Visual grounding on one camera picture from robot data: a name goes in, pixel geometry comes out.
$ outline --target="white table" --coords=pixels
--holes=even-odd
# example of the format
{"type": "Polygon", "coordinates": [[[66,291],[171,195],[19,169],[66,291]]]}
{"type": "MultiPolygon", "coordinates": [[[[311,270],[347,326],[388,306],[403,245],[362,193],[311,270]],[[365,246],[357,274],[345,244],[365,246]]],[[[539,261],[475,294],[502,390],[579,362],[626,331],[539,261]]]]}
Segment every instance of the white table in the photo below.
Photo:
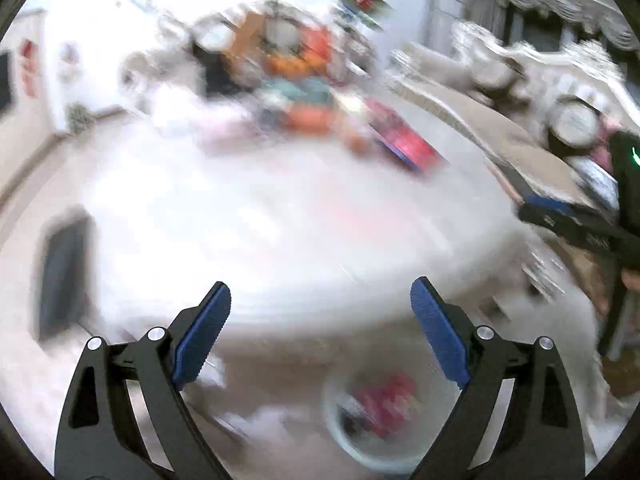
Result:
{"type": "Polygon", "coordinates": [[[233,299],[219,347],[264,353],[410,318],[419,276],[452,299],[513,267],[522,226],[482,151],[382,97],[444,156],[433,174],[357,158],[337,139],[206,157],[191,137],[141,124],[83,200],[103,333],[165,326],[221,280],[233,299]]]}

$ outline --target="floor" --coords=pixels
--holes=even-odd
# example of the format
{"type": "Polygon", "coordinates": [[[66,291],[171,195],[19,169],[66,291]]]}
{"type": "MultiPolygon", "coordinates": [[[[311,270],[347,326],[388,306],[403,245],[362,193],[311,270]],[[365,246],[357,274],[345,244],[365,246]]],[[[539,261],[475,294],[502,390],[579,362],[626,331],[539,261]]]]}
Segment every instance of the floor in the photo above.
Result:
{"type": "MultiPolygon", "coordinates": [[[[102,120],[81,139],[62,142],[0,215],[0,401],[50,469],[66,387],[89,335],[76,328],[46,348],[31,336],[42,239],[47,225],[73,210],[82,186],[99,175],[104,157],[137,128],[148,126],[121,114],[102,120]]],[[[586,412],[593,400],[595,324],[590,302],[567,283],[562,298],[537,304],[532,312],[526,324],[496,321],[500,334],[528,341],[545,333],[563,346],[578,405],[586,412]]],[[[320,409],[327,372],[325,365],[212,361],[200,386],[188,388],[185,396],[202,433],[236,479],[380,478],[329,436],[320,409]],[[214,418],[220,424],[211,424],[214,418]]],[[[132,397],[153,459],[168,465],[140,393],[133,390],[132,397]]]]}

